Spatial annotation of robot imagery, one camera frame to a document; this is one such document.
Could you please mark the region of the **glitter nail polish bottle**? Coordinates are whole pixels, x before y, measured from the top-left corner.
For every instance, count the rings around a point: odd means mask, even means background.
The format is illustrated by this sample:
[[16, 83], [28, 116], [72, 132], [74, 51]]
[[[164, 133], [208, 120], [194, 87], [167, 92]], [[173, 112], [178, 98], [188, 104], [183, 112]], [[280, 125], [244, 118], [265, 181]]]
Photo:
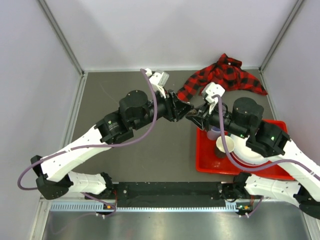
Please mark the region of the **glitter nail polish bottle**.
[[188, 116], [194, 116], [194, 115], [196, 115], [197, 113], [198, 113], [198, 111], [194, 108], [194, 109], [190, 110], [190, 111], [187, 113], [187, 115], [188, 115]]

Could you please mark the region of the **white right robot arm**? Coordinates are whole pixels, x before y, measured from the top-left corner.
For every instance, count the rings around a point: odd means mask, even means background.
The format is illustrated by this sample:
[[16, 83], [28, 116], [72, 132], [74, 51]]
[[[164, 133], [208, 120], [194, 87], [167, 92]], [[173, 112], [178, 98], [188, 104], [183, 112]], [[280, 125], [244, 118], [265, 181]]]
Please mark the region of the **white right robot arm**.
[[[217, 98], [217, 106], [210, 109], [204, 105], [191, 110], [186, 118], [202, 130], [215, 126], [242, 139], [235, 146], [235, 151], [249, 149], [266, 161], [254, 168], [243, 167], [231, 155], [227, 157], [237, 168], [244, 172], [236, 179], [233, 192], [239, 198], [247, 195], [274, 198], [298, 207], [305, 214], [319, 219], [320, 217], [320, 166], [305, 155], [280, 127], [262, 119], [264, 108], [248, 97], [238, 98], [232, 112], [223, 113], [223, 104]], [[293, 182], [272, 180], [259, 177], [255, 171], [280, 166], [291, 177]]]

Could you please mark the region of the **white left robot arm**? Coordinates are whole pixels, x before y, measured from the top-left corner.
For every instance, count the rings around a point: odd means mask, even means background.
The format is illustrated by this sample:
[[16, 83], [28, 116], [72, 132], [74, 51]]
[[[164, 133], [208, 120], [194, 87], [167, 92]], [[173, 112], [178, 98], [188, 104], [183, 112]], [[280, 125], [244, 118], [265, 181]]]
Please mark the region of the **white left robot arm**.
[[119, 101], [118, 110], [107, 114], [83, 136], [73, 141], [60, 152], [44, 157], [44, 161], [33, 167], [37, 175], [36, 185], [47, 200], [54, 200], [67, 193], [86, 193], [98, 199], [109, 198], [114, 191], [111, 177], [99, 174], [74, 172], [74, 168], [95, 155], [108, 151], [116, 144], [133, 138], [139, 130], [153, 120], [165, 118], [170, 122], [183, 119], [194, 106], [178, 99], [169, 90], [165, 95], [155, 93], [149, 100], [141, 90], [133, 90]]

